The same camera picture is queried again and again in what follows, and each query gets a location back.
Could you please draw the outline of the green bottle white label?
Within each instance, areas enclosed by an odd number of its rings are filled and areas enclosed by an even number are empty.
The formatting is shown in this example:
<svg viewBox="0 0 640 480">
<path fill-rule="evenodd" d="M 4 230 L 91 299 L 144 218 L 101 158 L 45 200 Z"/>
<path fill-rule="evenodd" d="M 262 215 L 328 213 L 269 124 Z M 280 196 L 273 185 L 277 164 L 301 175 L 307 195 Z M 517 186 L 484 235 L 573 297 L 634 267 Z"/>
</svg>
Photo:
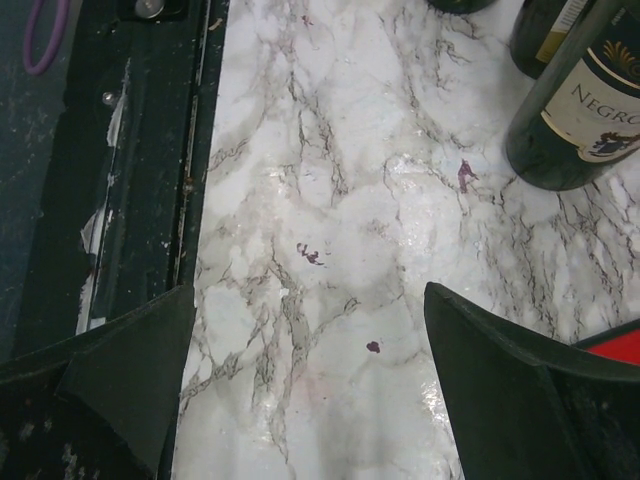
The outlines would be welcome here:
<svg viewBox="0 0 640 480">
<path fill-rule="evenodd" d="M 591 1 L 508 129 L 507 159 L 545 190 L 581 187 L 639 149 L 639 4 Z"/>
</svg>

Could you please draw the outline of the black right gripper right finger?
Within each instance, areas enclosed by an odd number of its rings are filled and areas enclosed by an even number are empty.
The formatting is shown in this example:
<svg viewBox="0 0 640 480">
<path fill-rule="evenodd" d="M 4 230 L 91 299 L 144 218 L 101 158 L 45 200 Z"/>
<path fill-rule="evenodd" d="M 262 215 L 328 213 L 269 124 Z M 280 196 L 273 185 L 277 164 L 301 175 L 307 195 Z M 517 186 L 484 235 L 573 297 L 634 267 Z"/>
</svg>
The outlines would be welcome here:
<svg viewBox="0 0 640 480">
<path fill-rule="evenodd" d="M 424 294 L 426 330 L 468 479 L 635 479 L 639 365 L 500 318 L 448 288 Z"/>
</svg>

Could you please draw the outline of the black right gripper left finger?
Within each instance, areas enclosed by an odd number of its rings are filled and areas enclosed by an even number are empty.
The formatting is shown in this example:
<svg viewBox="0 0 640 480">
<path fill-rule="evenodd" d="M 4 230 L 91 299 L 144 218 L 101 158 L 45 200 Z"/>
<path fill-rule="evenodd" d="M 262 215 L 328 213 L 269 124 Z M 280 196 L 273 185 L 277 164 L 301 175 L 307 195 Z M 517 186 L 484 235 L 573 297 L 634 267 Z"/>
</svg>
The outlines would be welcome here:
<svg viewBox="0 0 640 480">
<path fill-rule="evenodd" d="M 154 479 L 194 324 L 182 285 L 1 366 L 4 479 Z"/>
</svg>

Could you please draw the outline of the dark red wine bottle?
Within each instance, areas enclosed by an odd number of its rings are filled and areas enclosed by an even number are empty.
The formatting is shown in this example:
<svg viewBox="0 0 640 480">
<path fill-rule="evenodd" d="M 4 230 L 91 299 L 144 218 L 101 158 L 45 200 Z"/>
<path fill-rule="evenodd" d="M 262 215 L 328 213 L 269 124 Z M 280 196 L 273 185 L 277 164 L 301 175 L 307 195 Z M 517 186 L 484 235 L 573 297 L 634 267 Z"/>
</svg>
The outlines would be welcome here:
<svg viewBox="0 0 640 480">
<path fill-rule="evenodd" d="M 591 4 L 588 0 L 525 0 L 509 42 L 517 68 L 538 79 L 580 14 Z"/>
</svg>

